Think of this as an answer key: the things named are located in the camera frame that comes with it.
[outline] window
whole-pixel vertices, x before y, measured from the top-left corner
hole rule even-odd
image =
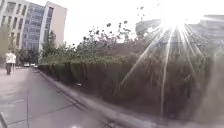
[[[31,16],[30,13],[28,13],[28,14],[27,14],[27,17],[30,17],[30,16]]]
[[[37,33],[40,33],[40,29],[36,29],[36,32],[37,32]]]
[[[18,5],[18,8],[17,8],[16,14],[19,14],[20,8],[21,8],[21,4],[19,4],[19,5]]]
[[[52,17],[54,8],[50,7],[48,10],[48,17]]]
[[[16,3],[14,2],[8,2],[7,6],[6,6],[6,12],[7,13],[13,13],[14,9],[15,9]]]
[[[23,37],[26,39],[26,38],[27,38],[27,35],[26,35],[26,34],[24,34],[24,35],[23,35]]]
[[[29,39],[30,40],[34,40],[34,41],[38,41],[39,40],[39,36],[37,36],[37,35],[29,35]]]
[[[29,29],[27,27],[24,28],[25,32],[29,32]]]
[[[29,32],[36,32],[36,29],[35,28],[30,28]]]
[[[37,25],[37,23],[32,21],[32,22],[31,22],[31,25],[36,26],[36,25]]]
[[[13,22],[13,29],[16,28],[16,23],[17,23],[17,17],[14,18],[14,22]]]
[[[30,21],[29,20],[26,20],[25,24],[30,24]]]
[[[8,25],[10,25],[10,24],[11,24],[11,21],[12,21],[12,17],[11,17],[11,16],[9,16],[9,18],[8,18]]]
[[[19,40],[20,40],[20,33],[17,33],[16,36],[16,45],[19,46]]]
[[[2,25],[5,23],[5,16],[2,17]]]
[[[50,29],[50,24],[46,24],[45,28]]]
[[[44,41],[47,42],[49,37],[49,30],[45,30],[44,32]]]
[[[18,28],[19,30],[21,30],[22,25],[23,25],[23,18],[21,18],[20,21],[19,21],[19,28]]]
[[[41,27],[41,23],[37,23],[37,26],[38,26],[38,27]]]
[[[24,7],[23,7],[23,12],[22,12],[22,15],[24,16],[25,15],[25,13],[26,13],[26,8],[27,8],[27,6],[26,5],[24,5]]]
[[[2,10],[2,7],[3,7],[4,3],[5,3],[5,0],[2,0],[1,5],[0,5],[0,11]]]
[[[12,37],[12,39],[14,38],[14,32],[11,33],[11,37]]]

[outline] leaves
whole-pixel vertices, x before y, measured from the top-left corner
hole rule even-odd
[[[128,23],[128,21],[127,21],[127,20],[125,20],[125,21],[124,21],[124,24],[127,24],[127,23]]]
[[[108,23],[108,24],[107,24],[107,27],[110,27],[110,26],[111,26],[111,23]]]

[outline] person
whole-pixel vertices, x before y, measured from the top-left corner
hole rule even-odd
[[[12,68],[12,62],[13,62],[13,55],[11,53],[11,50],[9,50],[6,54],[5,54],[5,62],[6,62],[6,72],[7,75],[10,75],[11,73],[11,68]]]
[[[12,54],[12,58],[13,58],[13,62],[12,62],[12,70],[13,70],[13,73],[15,72],[15,68],[16,68],[16,55],[15,53]]]

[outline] paved walkway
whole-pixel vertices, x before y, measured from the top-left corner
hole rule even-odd
[[[0,69],[0,111],[9,128],[107,128],[33,69]]]

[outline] shrub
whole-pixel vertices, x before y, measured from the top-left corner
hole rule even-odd
[[[178,116],[197,86],[205,88],[209,77],[209,57],[170,58],[164,70],[163,59],[154,57],[93,57],[70,62],[40,65],[43,70],[63,82],[81,83],[84,89],[103,100],[160,114]],[[164,87],[164,102],[161,90]]]

